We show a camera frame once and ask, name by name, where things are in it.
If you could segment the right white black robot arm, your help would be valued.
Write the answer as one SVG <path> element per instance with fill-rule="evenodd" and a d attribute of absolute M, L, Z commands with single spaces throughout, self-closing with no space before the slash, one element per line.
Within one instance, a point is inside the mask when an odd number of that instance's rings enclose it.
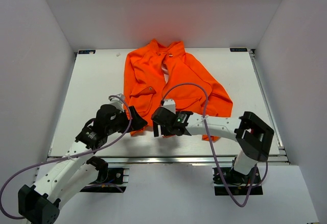
<path fill-rule="evenodd" d="M 241 151 L 231 168 L 231 178 L 244 182 L 259 162 L 267 162 L 274 136 L 274 130 L 253 112 L 245 111 L 238 118 L 203 117 L 191 111 L 172 112 L 161 106 L 151 117 L 154 136 L 168 135 L 210 135 L 237 142 Z"/>

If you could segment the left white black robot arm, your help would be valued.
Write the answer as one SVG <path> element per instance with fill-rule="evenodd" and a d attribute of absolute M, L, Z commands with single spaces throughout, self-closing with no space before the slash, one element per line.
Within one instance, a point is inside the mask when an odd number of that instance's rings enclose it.
<path fill-rule="evenodd" d="M 108 164 L 95 156 L 95 150 L 107 143 L 108 136 L 143 129 L 147 125 L 133 106 L 124 110 L 119 102 L 104 104 L 87 121 L 67 151 L 66 160 L 54 167 L 32 186 L 18 192 L 18 212 L 31 223 L 54 223 L 61 208 L 90 183 L 103 184 Z"/>

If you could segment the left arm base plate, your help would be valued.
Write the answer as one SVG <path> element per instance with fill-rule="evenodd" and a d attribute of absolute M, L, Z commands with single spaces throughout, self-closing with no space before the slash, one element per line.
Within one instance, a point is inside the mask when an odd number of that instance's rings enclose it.
<path fill-rule="evenodd" d="M 129 181 L 129 168 L 106 167 L 101 169 L 95 181 L 85 186 L 81 192 L 124 193 Z"/>

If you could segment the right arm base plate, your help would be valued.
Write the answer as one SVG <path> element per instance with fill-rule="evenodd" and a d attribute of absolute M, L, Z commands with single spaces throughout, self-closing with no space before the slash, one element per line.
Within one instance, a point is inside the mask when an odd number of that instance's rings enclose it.
<path fill-rule="evenodd" d="M 231 172 L 230 167 L 221 168 L 223 176 L 226 180 L 227 186 L 234 196 L 245 196 L 250 187 L 252 178 L 254 178 L 252 189 L 250 195 L 263 195 L 262 186 L 259 185 L 261 175 L 259 169 L 256 169 L 255 176 L 253 175 L 253 170 L 250 171 L 248 175 L 242 175 L 238 172 Z M 228 192 L 222 182 L 219 171 L 216 167 L 213 168 L 213 186 L 215 196 L 228 196 Z"/>

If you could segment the orange jacket pink lining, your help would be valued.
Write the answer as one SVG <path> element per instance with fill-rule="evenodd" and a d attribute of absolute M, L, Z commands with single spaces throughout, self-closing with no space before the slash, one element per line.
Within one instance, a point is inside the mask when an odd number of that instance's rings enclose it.
<path fill-rule="evenodd" d="M 155 39 L 130 52 L 125 61 L 124 96 L 129 106 L 152 127 L 151 116 L 163 97 L 178 111 L 230 117 L 233 102 L 224 87 L 181 41 L 164 46 Z"/>

